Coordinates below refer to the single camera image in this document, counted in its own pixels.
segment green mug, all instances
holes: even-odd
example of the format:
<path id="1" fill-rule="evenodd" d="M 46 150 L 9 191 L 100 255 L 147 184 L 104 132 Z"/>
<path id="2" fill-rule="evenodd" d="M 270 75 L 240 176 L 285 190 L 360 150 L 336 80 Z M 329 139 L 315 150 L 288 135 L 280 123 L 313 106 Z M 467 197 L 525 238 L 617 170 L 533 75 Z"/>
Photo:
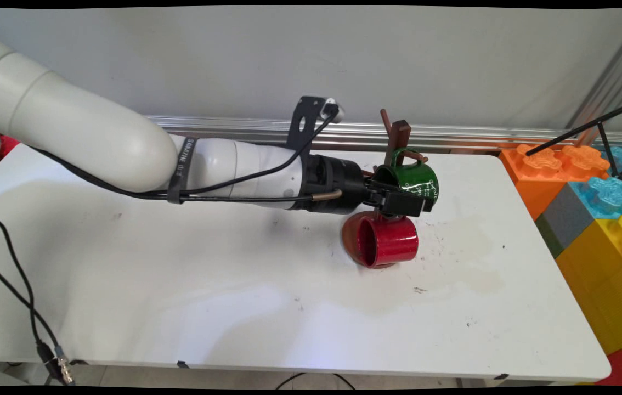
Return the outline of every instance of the green mug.
<path id="1" fill-rule="evenodd" d="M 413 165 L 397 166 L 397 157 L 404 151 L 419 153 L 411 148 L 399 148 L 392 154 L 390 166 L 381 165 L 374 173 L 374 180 L 390 185 L 397 185 L 405 192 L 431 198 L 433 204 L 438 200 L 438 178 L 433 169 L 417 160 Z"/>

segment cable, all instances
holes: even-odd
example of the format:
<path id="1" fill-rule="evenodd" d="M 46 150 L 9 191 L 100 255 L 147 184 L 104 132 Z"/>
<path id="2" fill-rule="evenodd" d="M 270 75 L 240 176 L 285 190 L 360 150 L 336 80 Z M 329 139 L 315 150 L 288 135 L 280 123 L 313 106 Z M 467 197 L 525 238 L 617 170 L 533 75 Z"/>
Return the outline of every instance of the cable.
<path id="1" fill-rule="evenodd" d="M 321 133 L 321 131 L 326 128 L 328 126 L 329 123 L 331 123 L 336 115 L 338 115 L 339 110 L 335 110 L 331 113 L 331 115 L 328 116 L 328 119 L 325 120 L 323 123 L 321 123 L 321 126 L 319 126 L 316 131 L 313 133 L 313 135 L 311 135 L 311 137 L 308 139 L 308 141 L 298 150 L 294 151 L 293 155 L 291 155 L 291 157 L 289 157 L 288 160 L 286 160 L 286 162 L 282 163 L 281 165 L 278 165 L 277 167 L 273 167 L 273 168 L 269 168 L 268 170 L 262 170 L 261 172 L 257 172 L 257 173 L 252 173 L 252 174 L 248 174 L 247 176 L 243 176 L 243 177 L 238 177 L 238 178 L 233 178 L 233 180 L 228 180 L 227 182 L 221 182 L 221 183 L 217 183 L 216 185 L 211 185 L 210 187 L 203 187 L 203 188 L 196 188 L 196 189 L 189 189 L 189 190 L 183 190 L 182 193 L 188 194 L 188 195 L 196 195 L 198 193 L 204 193 L 204 192 L 208 192 L 210 190 L 216 190 L 219 188 L 225 188 L 228 187 L 229 185 L 233 185 L 234 183 L 241 183 L 241 182 L 246 182 L 247 180 L 252 180 L 253 178 L 258 178 L 258 177 L 263 177 L 266 176 L 268 174 L 272 174 L 272 173 L 276 173 L 280 170 L 283 170 L 283 168 L 288 167 L 289 165 L 291 165 L 292 163 L 294 163 L 294 160 L 296 160 L 296 158 L 301 155 L 301 152 L 303 152 L 303 150 L 306 150 L 306 147 L 308 147 L 309 144 L 311 144 L 311 142 L 313 142 L 313 139 L 316 138 L 316 136 L 318 136 L 318 133 Z"/>
<path id="2" fill-rule="evenodd" d="M 16 257 L 16 252 L 13 250 L 13 243 L 11 242 L 11 237 L 8 235 L 8 230 L 4 224 L 0 221 L 0 228 L 2 228 L 2 233 L 4 235 L 4 239 L 6 241 L 6 245 L 8 246 L 8 252 L 13 259 L 13 263 L 16 265 L 18 269 L 18 273 L 21 274 L 21 278 L 23 279 L 23 283 L 26 285 L 26 289 L 28 290 L 28 300 L 31 315 L 31 330 L 33 331 L 33 338 L 35 338 L 36 342 L 40 341 L 40 336 L 38 336 L 38 329 L 36 328 L 36 308 L 35 308 L 35 298 L 33 297 L 33 289 L 31 288 L 31 284 L 28 282 L 28 277 L 26 277 L 26 273 L 23 272 L 23 268 L 21 267 L 21 263 L 18 263 L 18 258 Z"/>
<path id="3" fill-rule="evenodd" d="M 275 390 L 279 390 L 280 388 L 282 388 L 286 383 L 290 382 L 291 380 L 296 379 L 297 377 L 301 376 L 301 375 L 305 375 L 306 372 L 301 372 L 301 373 L 296 373 L 296 375 L 293 375 L 291 377 L 289 377 L 288 379 L 284 380 L 283 382 L 281 382 L 280 385 L 276 386 Z M 343 376 L 339 375 L 338 373 L 334 373 L 334 376 L 336 376 L 337 378 L 343 380 L 344 383 L 346 383 L 348 385 L 348 387 L 350 387 L 351 390 L 355 390 L 355 387 L 353 387 L 352 384 L 349 383 L 348 380 L 346 380 L 346 378 L 344 378 Z"/>
<path id="4" fill-rule="evenodd" d="M 291 155 L 291 157 L 289 157 L 288 160 L 286 160 L 286 162 L 284 162 L 283 164 L 277 166 L 277 167 L 273 167 L 273 168 L 269 168 L 268 170 L 263 170 L 261 172 L 257 172 L 257 173 L 251 173 L 248 174 L 247 176 L 243 176 L 243 177 L 238 177 L 238 178 L 233 178 L 232 180 L 228 180 L 227 182 L 221 182 L 218 183 L 216 185 L 211 185 L 210 187 L 202 187 L 202 188 L 198 188 L 198 189 L 190 189 L 190 190 L 182 190 L 181 194 L 182 195 L 187 195 L 187 196 L 183 196 L 182 200 L 185 202 L 298 202 L 298 201 L 303 201 L 303 200 L 311 200 L 312 198 L 310 196 L 298 196 L 298 197 L 196 197 L 196 196 L 189 196 L 189 195 L 196 195 L 198 193 L 204 193 L 204 192 L 208 192 L 210 190 L 216 190 L 216 189 L 220 189 L 220 188 L 225 188 L 228 187 L 229 185 L 233 185 L 236 183 L 241 183 L 241 182 L 246 182 L 247 180 L 252 180 L 253 178 L 258 178 L 258 177 L 263 177 L 272 173 L 276 173 L 280 170 L 283 170 L 284 168 L 288 167 L 289 165 L 291 165 L 294 160 L 296 160 L 296 158 L 301 155 L 301 152 L 303 152 L 304 149 L 306 149 L 306 147 L 308 147 L 309 144 L 311 144 L 311 142 L 313 141 L 313 139 L 318 136 L 319 133 L 321 133 L 321 131 L 328 126 L 329 123 L 331 123 L 331 121 L 336 117 L 336 115 L 338 115 L 339 111 L 333 111 L 331 113 L 331 115 L 328 117 L 327 120 L 325 120 L 323 123 L 321 123 L 321 125 L 314 131 L 313 135 L 311 136 L 311 138 L 309 138 L 308 142 L 306 142 L 304 144 L 303 147 L 301 147 L 300 149 L 296 150 L 293 155 Z M 69 170 L 70 172 L 72 172 L 74 175 L 82 178 L 83 180 L 85 180 L 88 183 L 92 183 L 93 185 L 97 185 L 98 187 L 104 188 L 106 190 L 109 190 L 111 192 L 116 192 L 116 193 L 120 193 L 121 195 L 126 195 L 126 196 L 130 196 L 132 198 L 138 198 L 138 199 L 143 199 L 143 200 L 167 200 L 167 191 L 166 190 L 151 190 L 148 192 L 141 192 L 141 193 L 136 193 L 136 192 L 129 192 L 128 190 L 123 190 L 121 188 L 118 187 L 114 187 L 113 185 L 111 185 L 108 182 L 104 182 L 103 180 L 101 180 L 100 178 L 94 177 L 92 174 L 85 172 L 84 170 L 82 170 L 81 168 L 76 167 L 75 165 L 72 165 L 68 162 L 66 162 L 63 159 L 60 159 L 59 157 L 44 151 L 44 150 L 39 150 L 38 148 L 35 147 L 31 147 L 33 148 L 33 150 L 36 150 L 37 152 L 45 155 L 46 157 L 49 157 L 50 159 L 54 160 L 55 162 L 61 164 L 63 167 L 67 168 L 67 170 Z"/>
<path id="5" fill-rule="evenodd" d="M 354 390 L 354 389 L 355 389 L 355 388 L 353 387 L 353 385 L 352 385 L 352 384 L 350 384 L 348 380 L 346 380 L 346 378 L 345 378 L 345 377 L 343 377 L 343 376 L 339 375 L 338 373 L 334 373 L 333 375 L 334 375 L 334 376 L 336 376 L 337 378 L 339 378 L 339 379 L 343 380 L 344 382 L 346 382 L 346 384 L 348 385 L 348 387 L 350 387 L 350 389 L 351 389 L 351 390 Z"/>
<path id="6" fill-rule="evenodd" d="M 301 372 L 301 373 L 296 373 L 296 375 L 293 375 L 291 377 L 289 377 L 288 379 L 284 380 L 283 382 L 281 382 L 280 385 L 276 386 L 275 390 L 279 390 L 280 388 L 282 388 L 283 385 L 285 385 L 286 383 L 290 382 L 291 380 L 296 379 L 297 377 L 301 376 L 301 375 L 305 375 L 306 372 Z"/>
<path id="7" fill-rule="evenodd" d="M 0 281 L 3 283 L 3 285 L 5 285 L 8 288 L 8 290 L 11 291 L 11 293 L 13 293 L 15 297 L 18 298 L 18 300 L 21 303 L 23 303 L 23 305 L 25 305 L 25 307 L 30 308 L 30 303 L 28 303 L 28 301 L 25 300 L 25 298 L 23 298 L 23 296 L 21 296 L 20 293 L 18 293 L 16 288 L 14 288 L 13 285 L 11 285 L 10 282 L 8 282 L 8 280 L 6 280 L 6 278 L 2 275 L 2 273 L 0 273 Z M 55 335 L 53 334 L 53 330 L 50 329 L 50 326 L 48 325 L 48 323 L 46 323 L 46 321 L 43 319 L 42 315 L 40 315 L 39 312 L 36 312 L 36 318 L 41 323 L 41 325 L 43 325 L 43 328 L 45 328 L 46 332 L 48 333 L 48 336 L 50 337 L 51 342 L 53 342 L 53 345 L 57 347 L 58 339 L 55 338 Z"/>
<path id="8" fill-rule="evenodd" d="M 28 308 L 31 307 L 30 303 L 28 303 L 25 300 L 25 298 L 23 298 L 23 296 L 21 296 L 21 294 L 18 293 L 18 291 L 13 287 L 13 285 L 10 284 L 10 282 L 8 282 L 8 280 L 6 280 L 6 278 L 2 275 L 2 273 L 0 273 L 0 281 L 2 281 L 3 285 L 6 286 L 8 290 L 10 290 L 13 293 L 13 295 L 16 298 L 18 298 L 18 300 L 20 300 L 21 303 L 23 303 Z M 43 325 L 43 328 L 45 328 L 46 332 L 48 332 L 48 336 L 50 336 L 50 340 L 53 341 L 53 345 L 55 346 L 56 352 L 59 351 L 58 352 L 58 357 L 59 357 L 62 353 L 62 347 L 60 347 L 60 345 L 58 344 L 58 339 L 55 338 L 55 335 L 53 334 L 53 330 L 51 330 L 48 323 L 46 323 L 46 321 L 43 320 L 43 317 L 38 312 L 35 311 L 35 308 L 33 308 L 33 312 L 35 313 L 35 317 L 38 318 L 38 321 L 40 321 L 40 323 Z M 58 364 L 58 360 L 57 358 L 55 358 L 55 355 L 53 354 L 53 352 L 51 352 L 50 347 L 48 347 L 48 345 L 46 345 L 45 342 L 43 342 L 43 340 L 40 340 L 39 338 L 36 341 L 36 345 L 37 345 L 37 350 L 38 350 L 38 356 L 41 358 L 43 362 L 43 366 L 45 366 L 45 368 L 48 370 L 48 375 L 50 377 L 56 378 L 63 385 L 75 385 L 74 380 L 72 380 L 69 383 L 65 382 L 65 378 L 64 378 L 65 372 L 63 372 L 63 370 L 61 369 L 60 365 Z"/>
<path id="9" fill-rule="evenodd" d="M 185 202 L 303 202 L 313 200 L 312 195 L 295 197 L 216 197 L 216 196 L 183 196 Z"/>

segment black cable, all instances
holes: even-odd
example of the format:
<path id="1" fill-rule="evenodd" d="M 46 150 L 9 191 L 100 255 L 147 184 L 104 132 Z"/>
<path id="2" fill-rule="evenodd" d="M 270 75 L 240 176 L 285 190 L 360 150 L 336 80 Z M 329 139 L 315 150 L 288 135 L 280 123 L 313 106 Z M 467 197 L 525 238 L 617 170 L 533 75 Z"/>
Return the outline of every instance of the black cable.
<path id="1" fill-rule="evenodd" d="M 540 151 L 546 148 L 552 147 L 553 145 L 559 142 L 563 142 L 564 140 L 567 140 L 567 138 L 576 136 L 577 134 L 584 132 L 584 130 L 587 130 L 588 128 L 591 128 L 591 127 L 595 127 L 599 123 L 610 120 L 611 118 L 616 117 L 620 114 L 622 114 L 622 107 L 617 108 L 616 110 L 613 110 L 612 112 L 609 112 L 607 114 L 604 114 L 600 116 L 599 118 L 596 118 L 595 120 L 589 121 L 585 123 L 584 125 L 581 125 L 581 127 L 573 128 L 569 132 L 564 133 L 560 135 L 559 137 L 555 137 L 554 139 L 550 140 L 547 143 L 542 143 L 541 145 L 538 145 L 536 148 L 533 148 L 529 150 L 528 152 L 526 152 L 526 156 L 531 156 L 532 154 L 539 153 Z"/>
<path id="2" fill-rule="evenodd" d="M 348 387 L 350 387 L 350 389 L 351 389 L 351 390 L 354 390 L 353 385 L 352 385 L 352 384 L 350 384 L 350 383 L 349 383 L 349 381 L 348 381 L 348 380 L 346 380 L 346 378 L 345 378 L 345 377 L 343 377 L 343 376 L 339 375 L 338 373 L 334 373 L 333 375 L 334 375 L 334 376 L 336 376 L 337 378 L 339 378 L 339 379 L 343 380 L 344 382 L 346 382 L 346 384 L 348 385 Z"/>
<path id="3" fill-rule="evenodd" d="M 286 162 L 282 163 L 281 165 L 278 165 L 277 167 L 269 168 L 268 170 L 262 170 L 261 172 L 248 174 L 247 176 L 233 178 L 233 180 L 228 180 L 227 182 L 217 183 L 216 185 L 211 185 L 210 187 L 183 190 L 182 193 L 187 194 L 187 195 L 196 195 L 198 193 L 204 193 L 210 190 L 225 188 L 225 187 L 228 187 L 229 185 L 233 185 L 234 183 L 246 182 L 247 180 L 252 180 L 253 178 L 263 177 L 268 174 L 276 173 L 280 170 L 283 170 L 283 168 L 286 168 L 292 163 L 294 163 L 294 160 L 296 160 L 296 158 L 299 155 L 301 155 L 301 152 L 303 152 L 303 150 L 306 149 L 306 147 L 308 147 L 308 145 L 311 144 L 311 142 L 313 142 L 313 139 L 316 138 L 316 136 L 318 136 L 318 133 L 321 133 L 321 131 L 324 128 L 326 128 L 328 124 L 331 123 L 336 118 L 336 115 L 338 115 L 338 113 L 339 113 L 339 110 L 333 111 L 331 115 L 328 116 L 328 119 L 326 119 L 323 123 L 321 123 L 321 126 L 319 126 L 316 129 L 316 131 L 308 139 L 308 141 L 301 148 L 294 151 L 293 155 L 291 155 L 291 157 L 289 157 L 289 159 Z"/>
<path id="4" fill-rule="evenodd" d="M 23 298 L 23 296 L 21 296 L 20 293 L 18 293 L 16 288 L 14 288 L 13 285 L 11 285 L 10 282 L 8 282 L 8 280 L 6 280 L 6 278 L 2 275 L 2 273 L 0 273 L 0 281 L 3 283 L 3 285 L 5 285 L 8 288 L 8 290 L 11 291 L 11 293 L 13 293 L 15 297 L 18 298 L 18 300 L 20 300 L 21 303 L 23 303 L 23 305 L 30 308 L 30 303 L 28 303 L 28 301 L 25 300 L 25 298 Z M 57 347 L 59 345 L 58 339 L 55 338 L 55 335 L 53 334 L 53 330 L 50 329 L 50 326 L 48 325 L 48 323 L 46 323 L 45 320 L 43 320 L 43 317 L 42 315 L 40 315 L 39 312 L 35 312 L 35 313 L 36 313 L 36 318 L 41 323 L 41 325 L 43 325 L 43 328 L 45 328 L 46 332 L 48 333 L 48 336 L 50 336 L 50 340 L 53 342 L 53 345 Z"/>
<path id="5" fill-rule="evenodd" d="M 289 377 L 288 379 L 284 380 L 283 382 L 281 382 L 280 385 L 276 386 L 275 390 L 279 390 L 280 388 L 282 388 L 286 383 L 290 382 L 291 380 L 296 379 L 297 377 L 301 376 L 301 375 L 305 375 L 306 372 L 301 372 L 301 373 L 296 373 L 296 375 L 293 375 L 291 377 Z M 348 385 L 348 387 L 350 387 L 351 390 L 355 390 L 355 387 L 353 387 L 352 384 L 350 384 L 350 382 L 348 380 L 346 380 L 346 378 L 344 378 L 343 376 L 339 375 L 338 373 L 334 373 L 334 376 L 336 376 L 337 378 L 343 380 L 344 383 L 346 383 Z"/>
<path id="6" fill-rule="evenodd" d="M 82 170 L 81 168 L 78 168 L 75 165 L 72 165 L 63 159 L 56 157 L 55 155 L 49 153 L 48 151 L 38 150 L 38 148 L 35 148 L 35 147 L 31 147 L 31 148 L 33 148 L 33 150 L 37 150 L 39 153 L 45 155 L 46 157 L 49 157 L 55 162 L 61 164 L 63 167 L 67 168 L 67 170 L 72 172 L 77 177 L 80 177 L 81 179 L 85 180 L 88 183 L 97 185 L 100 188 L 104 188 L 105 190 L 120 193 L 121 195 L 130 196 L 132 198 L 138 198 L 138 199 L 144 199 L 144 200 L 167 200 L 166 195 L 164 196 L 154 195 L 154 194 L 151 194 L 151 192 L 146 192 L 146 193 L 128 192 L 128 190 L 123 190 L 121 188 L 114 187 L 110 183 L 105 182 L 104 180 L 101 180 L 100 178 L 94 177 L 90 173 L 85 172 L 85 170 Z"/>
<path id="7" fill-rule="evenodd" d="M 296 373 L 296 375 L 293 375 L 291 377 L 289 377 L 288 379 L 284 380 L 283 382 L 281 382 L 280 385 L 276 386 L 275 390 L 279 390 L 280 388 L 282 388 L 283 385 L 285 385 L 286 383 L 290 382 L 291 380 L 296 379 L 297 377 L 301 376 L 301 375 L 305 375 L 306 372 L 301 372 L 301 373 Z"/>
<path id="8" fill-rule="evenodd" d="M 183 196 L 185 202 L 303 202 L 313 200 L 313 196 L 295 197 L 216 197 L 216 196 Z"/>
<path id="9" fill-rule="evenodd" d="M 28 277 L 26 277 L 26 273 L 23 272 L 23 268 L 21 267 L 21 263 L 18 263 L 18 258 L 16 257 L 16 252 L 13 250 L 13 243 L 11 242 L 11 237 L 8 235 L 8 230 L 4 224 L 0 221 L 0 228 L 2 228 L 2 233 L 4 235 L 4 239 L 6 241 L 6 245 L 8 246 L 8 252 L 13 259 L 13 263 L 16 265 L 18 269 L 18 273 L 21 274 L 21 278 L 23 279 L 23 283 L 26 285 L 26 289 L 28 290 L 28 301 L 31 316 L 31 330 L 33 331 L 33 338 L 35 338 L 36 343 L 40 341 L 40 336 L 38 336 L 38 329 L 36 328 L 36 307 L 35 307 L 35 298 L 33 297 L 33 289 L 31 288 L 31 283 L 28 282 Z"/>
<path id="10" fill-rule="evenodd" d="M 205 193 L 208 192 L 210 190 L 216 190 L 216 189 L 220 189 L 220 188 L 225 188 L 228 187 L 229 185 L 233 185 L 236 183 L 241 183 L 241 182 L 246 182 L 247 180 L 252 180 L 253 178 L 258 178 L 258 177 L 263 177 L 272 173 L 276 173 L 280 170 L 283 170 L 284 168 L 288 167 L 289 165 L 291 165 L 294 160 L 296 160 L 296 158 L 301 155 L 301 152 L 303 152 L 304 149 L 306 149 L 306 147 L 308 147 L 309 144 L 311 144 L 311 142 L 313 142 L 313 139 L 318 136 L 319 133 L 321 133 L 321 131 L 323 131 L 324 128 L 326 128 L 326 126 L 328 126 L 329 123 L 331 123 L 333 121 L 333 119 L 335 119 L 336 115 L 338 115 L 339 111 L 335 110 L 331 113 L 331 115 L 329 115 L 328 119 L 326 119 L 323 123 L 321 123 L 321 125 L 316 128 L 316 130 L 314 131 L 313 135 L 308 139 L 308 141 L 303 145 L 303 147 L 301 147 L 300 149 L 296 150 L 293 155 L 291 155 L 291 157 L 289 157 L 288 160 L 286 160 L 286 162 L 282 163 L 281 165 L 277 166 L 277 167 L 273 167 L 273 168 L 269 168 L 268 170 L 262 170 L 261 172 L 257 172 L 257 173 L 251 173 L 248 174 L 247 176 L 243 176 L 243 177 L 238 177 L 238 178 L 233 178 L 232 180 L 228 180 L 227 182 L 221 182 L 218 183 L 216 185 L 211 185 L 210 187 L 202 187 L 202 188 L 196 188 L 196 189 L 190 189 L 190 190 L 182 190 L 180 192 L 181 195 L 186 195 L 182 197 L 182 200 L 185 202 L 201 202 L 201 201 L 206 201 L 206 202 L 298 202 L 298 201 L 302 201 L 302 200 L 311 200 L 310 196 L 299 196 L 299 197 L 197 197 L 197 196 L 189 196 L 189 195 L 196 195 L 198 193 Z M 96 187 L 101 187 L 104 188 L 106 190 L 109 190 L 111 192 L 116 192 L 116 193 L 120 193 L 121 195 L 126 195 L 126 196 L 130 196 L 132 198 L 138 198 L 138 199 L 143 199 L 143 200 L 167 200 L 167 191 L 166 190 L 151 190 L 148 192 L 129 192 L 128 190 L 123 190 L 121 188 L 118 187 L 114 187 L 113 185 L 111 185 L 108 182 L 104 182 L 103 180 L 101 180 L 100 178 L 94 177 L 92 174 L 85 172 L 84 170 L 82 170 L 81 168 L 76 167 L 75 165 L 72 165 L 68 162 L 66 162 L 65 160 L 47 152 L 47 151 L 43 151 L 43 150 L 39 150 L 38 148 L 35 147 L 31 147 L 33 148 L 33 150 L 38 151 L 39 153 L 45 155 L 46 157 L 49 157 L 50 159 L 54 160 L 55 162 L 61 164 L 63 167 L 67 168 L 67 170 L 69 170 L 70 172 L 72 172 L 74 175 L 82 178 L 83 180 L 85 180 L 88 183 L 92 183 L 93 185 L 96 185 Z"/>

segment orange toy block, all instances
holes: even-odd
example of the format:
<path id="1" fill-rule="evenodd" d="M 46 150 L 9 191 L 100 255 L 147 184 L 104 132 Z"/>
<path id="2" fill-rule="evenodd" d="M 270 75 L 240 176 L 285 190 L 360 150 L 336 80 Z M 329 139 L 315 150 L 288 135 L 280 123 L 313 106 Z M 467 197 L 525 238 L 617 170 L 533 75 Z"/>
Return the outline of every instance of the orange toy block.
<path id="1" fill-rule="evenodd" d="M 565 145 L 555 157 L 562 162 L 562 172 L 567 175 L 567 182 L 585 183 L 590 177 L 606 179 L 609 161 L 601 158 L 601 152 L 587 145 L 575 147 Z"/>
<path id="2" fill-rule="evenodd" d="M 518 190 L 533 220 L 555 199 L 567 182 L 561 172 L 562 162 L 555 151 L 546 148 L 532 156 L 525 153 L 534 147 L 521 144 L 515 150 L 502 150 L 499 159 Z"/>

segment black mounting bracket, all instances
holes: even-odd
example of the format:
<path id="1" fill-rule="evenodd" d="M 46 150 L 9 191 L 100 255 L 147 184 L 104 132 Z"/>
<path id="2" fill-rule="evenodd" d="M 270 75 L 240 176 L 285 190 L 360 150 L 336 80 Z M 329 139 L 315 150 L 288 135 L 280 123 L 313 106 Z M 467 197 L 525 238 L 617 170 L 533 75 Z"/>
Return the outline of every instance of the black mounting bracket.
<path id="1" fill-rule="evenodd" d="M 286 148 L 298 150 L 308 142 L 316 131 L 316 120 L 325 119 L 324 110 L 327 104 L 335 104 L 335 100 L 318 97 L 301 97 L 296 104 L 293 115 L 291 115 L 291 125 L 289 133 L 286 135 Z M 301 152 L 301 157 L 308 155 L 311 146 L 309 145 Z"/>

